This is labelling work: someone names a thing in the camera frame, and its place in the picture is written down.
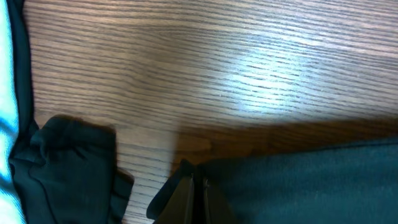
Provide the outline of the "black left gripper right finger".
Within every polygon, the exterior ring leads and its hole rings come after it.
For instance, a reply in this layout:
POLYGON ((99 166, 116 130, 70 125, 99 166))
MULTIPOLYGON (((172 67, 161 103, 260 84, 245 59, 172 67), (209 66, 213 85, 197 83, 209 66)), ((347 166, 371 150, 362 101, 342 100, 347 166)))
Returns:
POLYGON ((222 191, 208 179, 203 180, 203 201, 206 224, 238 224, 222 191))

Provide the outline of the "black t-shirt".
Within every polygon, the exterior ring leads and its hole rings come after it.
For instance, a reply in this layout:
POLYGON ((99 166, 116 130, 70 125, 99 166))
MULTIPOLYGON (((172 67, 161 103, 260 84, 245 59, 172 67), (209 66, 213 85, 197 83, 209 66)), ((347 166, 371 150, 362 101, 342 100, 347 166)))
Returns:
POLYGON ((397 139, 251 158, 186 160, 150 202, 156 220, 179 182, 194 181, 192 220, 205 220, 204 195, 219 188, 240 223, 396 223, 397 139))

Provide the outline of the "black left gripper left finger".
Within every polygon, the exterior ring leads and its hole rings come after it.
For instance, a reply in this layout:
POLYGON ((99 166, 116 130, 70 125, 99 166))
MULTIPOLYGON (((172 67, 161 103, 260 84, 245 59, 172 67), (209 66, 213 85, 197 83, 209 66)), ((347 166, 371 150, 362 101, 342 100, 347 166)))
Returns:
POLYGON ((154 224, 191 224, 194 193, 193 177, 184 177, 154 224))

